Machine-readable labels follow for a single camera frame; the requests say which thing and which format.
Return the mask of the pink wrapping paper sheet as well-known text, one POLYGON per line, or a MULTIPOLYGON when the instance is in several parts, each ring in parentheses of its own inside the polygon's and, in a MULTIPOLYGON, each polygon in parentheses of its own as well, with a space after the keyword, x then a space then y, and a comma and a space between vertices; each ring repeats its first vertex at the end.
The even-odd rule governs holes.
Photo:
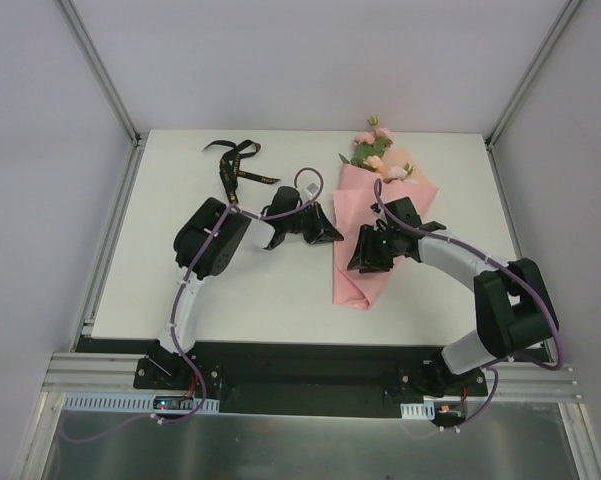
POLYGON ((338 306, 370 309, 395 265, 387 225, 378 220, 374 193, 378 180, 386 204, 408 198, 419 216, 428 212, 438 193, 404 148, 391 147, 381 157, 369 157, 361 167, 341 168, 333 192, 336 229, 343 237, 333 250, 332 302, 338 306))

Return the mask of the pale pink fake flower stem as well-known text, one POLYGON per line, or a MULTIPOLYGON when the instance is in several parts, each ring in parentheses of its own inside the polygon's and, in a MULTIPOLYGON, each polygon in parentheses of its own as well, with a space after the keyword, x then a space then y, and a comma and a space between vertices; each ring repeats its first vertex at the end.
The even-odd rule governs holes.
POLYGON ((419 180, 415 177, 415 167, 410 163, 406 163, 405 165, 384 165, 382 180, 386 184, 391 182, 419 184, 419 180))

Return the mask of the peach fake flower stem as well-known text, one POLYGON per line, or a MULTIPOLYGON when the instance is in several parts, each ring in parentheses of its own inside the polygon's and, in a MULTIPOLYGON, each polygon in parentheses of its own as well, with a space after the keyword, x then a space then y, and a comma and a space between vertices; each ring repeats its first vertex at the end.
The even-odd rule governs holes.
POLYGON ((383 176, 385 172, 385 165, 382 159, 377 155, 370 155, 364 161, 364 168, 374 172, 379 176, 383 176))

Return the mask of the black ribbon gold lettering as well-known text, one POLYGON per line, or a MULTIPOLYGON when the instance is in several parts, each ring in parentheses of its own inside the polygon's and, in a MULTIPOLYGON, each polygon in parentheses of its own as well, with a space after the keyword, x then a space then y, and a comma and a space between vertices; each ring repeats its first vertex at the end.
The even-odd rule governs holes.
POLYGON ((244 171, 241 168, 241 163, 244 159, 254 157, 260 152, 260 143, 249 139, 243 140, 240 143, 229 140, 214 140, 206 145, 203 150, 207 150, 211 147, 221 147, 225 149, 219 160, 219 177, 230 204, 239 203, 237 191, 240 179, 246 179, 265 185, 275 185, 280 182, 279 178, 244 171))

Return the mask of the pink fake flower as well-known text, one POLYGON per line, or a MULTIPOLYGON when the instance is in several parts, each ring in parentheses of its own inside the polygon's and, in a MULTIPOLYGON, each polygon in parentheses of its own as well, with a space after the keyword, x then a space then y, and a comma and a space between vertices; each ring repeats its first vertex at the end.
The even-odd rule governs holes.
POLYGON ((363 161, 368 156, 377 155, 382 159, 387 150, 393 145, 391 131, 381 125, 377 115, 372 115, 367 119, 367 126, 367 130, 355 136, 352 143, 352 153, 349 157, 338 154, 343 165, 352 165, 367 170, 364 168, 363 161))

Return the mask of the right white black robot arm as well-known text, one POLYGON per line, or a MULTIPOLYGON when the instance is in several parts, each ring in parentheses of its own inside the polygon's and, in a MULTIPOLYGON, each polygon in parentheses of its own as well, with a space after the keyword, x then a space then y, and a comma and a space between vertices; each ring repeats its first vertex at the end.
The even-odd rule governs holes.
POLYGON ((479 369, 556 338, 559 322, 534 261, 487 255, 443 224, 423 222, 408 197, 370 209, 376 220, 360 227, 348 270, 386 273, 397 258, 409 258, 447 274, 474 296, 474 329, 410 374, 414 390, 433 397, 453 394, 479 369))

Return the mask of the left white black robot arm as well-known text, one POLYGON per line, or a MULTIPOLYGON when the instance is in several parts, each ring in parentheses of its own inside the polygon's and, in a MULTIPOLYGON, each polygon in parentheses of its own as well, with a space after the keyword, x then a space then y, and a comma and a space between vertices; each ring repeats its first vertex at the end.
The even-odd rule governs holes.
POLYGON ((192 215, 173 242, 178 286, 169 319, 147 351, 146 371, 171 389, 189 382, 192 367, 183 356, 196 342, 198 298, 208 279, 227 269, 245 238, 263 250, 277 248, 288 234, 300 234, 309 245, 344 239, 317 201, 318 187, 312 184, 307 190, 303 195, 294 187, 278 188, 258 215, 213 197, 192 215))

